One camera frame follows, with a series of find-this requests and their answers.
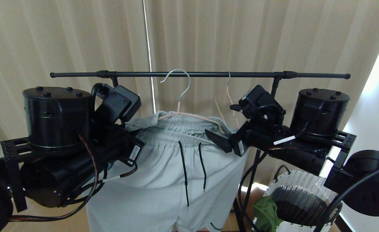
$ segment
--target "clothing rack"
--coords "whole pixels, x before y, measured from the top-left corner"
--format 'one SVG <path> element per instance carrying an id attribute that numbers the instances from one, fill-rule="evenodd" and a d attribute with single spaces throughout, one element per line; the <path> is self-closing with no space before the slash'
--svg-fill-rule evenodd
<path id="1" fill-rule="evenodd" d="M 165 77 L 168 72 L 110 72 L 108 70 L 102 70 L 98 72 L 51 72 L 51 78 L 56 77 L 100 77 L 100 78 L 110 78 L 112 80 L 113 86 L 117 86 L 118 77 Z M 311 72 L 188 72 L 191 77 L 230 77 L 231 78 L 273 78 L 271 95 L 275 97 L 277 92 L 278 84 L 281 79 L 292 79 L 292 78 L 338 78 L 338 79 L 350 79 L 349 73 L 337 74 L 337 73 L 311 73 Z M 186 77 L 185 73 L 173 72 L 169 76 L 172 77 Z M 244 200 L 244 208 L 247 208 L 248 200 L 251 193 L 251 187 L 254 182 L 254 176 L 257 171 L 257 166 L 260 160 L 260 150 L 257 150 L 256 156 L 254 157 L 253 170 L 251 172 L 250 181 L 248 182 L 248 188 L 246 192 L 246 197 Z M 244 213 L 240 209 L 240 204 L 242 204 L 241 199 L 239 201 L 237 198 L 234 199 L 233 210 L 237 218 L 238 228 L 240 232 L 246 232 L 244 225 Z"/>

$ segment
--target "drawstring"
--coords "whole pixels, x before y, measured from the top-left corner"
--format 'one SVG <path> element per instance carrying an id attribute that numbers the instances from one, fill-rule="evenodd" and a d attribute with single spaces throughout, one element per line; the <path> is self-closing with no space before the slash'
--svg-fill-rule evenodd
<path id="1" fill-rule="evenodd" d="M 185 160 L 184 160 L 184 152 L 182 151 L 181 141 L 178 141 L 181 150 L 181 158 L 182 158 L 182 167 L 184 168 L 184 178 L 185 178 L 185 193 L 187 194 L 187 207 L 190 205 L 190 201 L 188 200 L 188 180 L 187 180 L 187 169 L 185 168 Z"/>
<path id="2" fill-rule="evenodd" d="M 201 160 L 202 170 L 204 171 L 204 192 L 205 192 L 205 183 L 207 182 L 207 173 L 205 172 L 204 162 L 202 161 L 201 155 L 201 143 L 198 144 L 199 158 Z"/>

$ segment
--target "white woven basket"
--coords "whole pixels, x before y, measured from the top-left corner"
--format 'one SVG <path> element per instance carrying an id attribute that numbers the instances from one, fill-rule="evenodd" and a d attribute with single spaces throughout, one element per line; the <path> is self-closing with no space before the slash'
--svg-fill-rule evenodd
<path id="1" fill-rule="evenodd" d="M 331 201 L 333 201 L 334 197 L 336 197 L 337 195 L 337 193 L 335 193 L 334 191 L 331 191 L 323 186 L 326 180 L 325 178 L 297 170 L 285 172 L 279 175 L 278 177 L 277 175 L 278 172 L 274 181 L 268 186 L 268 189 L 266 190 L 264 196 L 270 196 L 274 192 L 274 190 L 279 187 L 288 186 L 288 188 L 300 188 L 309 193 L 312 193 L 319 197 L 321 200 L 323 200 L 327 205 L 329 205 Z M 302 199 L 293 199 L 293 201 L 294 200 L 298 202 L 302 201 Z M 340 210 L 341 205 L 332 213 L 332 216 L 330 217 L 331 220 L 324 225 L 322 232 L 328 232 L 330 230 Z M 280 224 L 280 226 L 278 226 L 277 232 L 312 232 L 314 228 L 315 226 L 302 226 L 287 221 L 283 221 Z"/>

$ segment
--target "laundry basket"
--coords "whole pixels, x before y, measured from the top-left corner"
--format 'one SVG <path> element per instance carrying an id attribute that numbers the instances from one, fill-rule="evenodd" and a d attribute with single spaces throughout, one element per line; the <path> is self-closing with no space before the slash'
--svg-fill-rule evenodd
<path id="1" fill-rule="evenodd" d="M 287 172 L 278 176 L 282 168 Z M 310 173 L 288 170 L 282 165 L 274 181 L 268 186 L 264 196 L 274 197 L 277 204 L 277 215 L 284 221 L 277 227 L 277 232 L 310 232 L 313 231 L 328 205 L 337 193 L 325 188 L 325 178 Z M 335 218 L 340 213 L 340 203 L 322 229 L 328 232 Z"/>

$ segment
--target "curtain fold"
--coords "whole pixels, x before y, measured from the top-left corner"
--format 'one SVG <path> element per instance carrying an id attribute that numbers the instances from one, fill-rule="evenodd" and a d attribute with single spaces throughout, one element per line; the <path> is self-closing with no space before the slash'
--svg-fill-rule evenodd
<path id="1" fill-rule="evenodd" d="M 153 71 L 351 73 L 349 80 L 282 80 L 276 100 L 290 125 L 304 88 L 329 88 L 352 97 L 348 120 L 379 52 L 379 1 L 145 1 Z M 187 78 L 155 78 L 157 110 L 176 111 Z M 220 116 L 236 126 L 223 92 L 228 78 L 194 78 L 181 109 Z M 237 102 L 250 88 L 271 90 L 269 78 L 234 78 L 229 93 Z M 238 114 L 238 120 L 244 119 Z M 253 153 L 247 166 L 253 162 Z M 256 181 L 268 183 L 281 162 L 266 158 Z"/>
<path id="2" fill-rule="evenodd" d="M 149 71 L 141 1 L 0 1 L 0 141 L 27 136 L 22 91 L 71 86 L 91 91 L 97 77 L 50 72 Z M 119 78 L 153 112 L 150 78 Z"/>

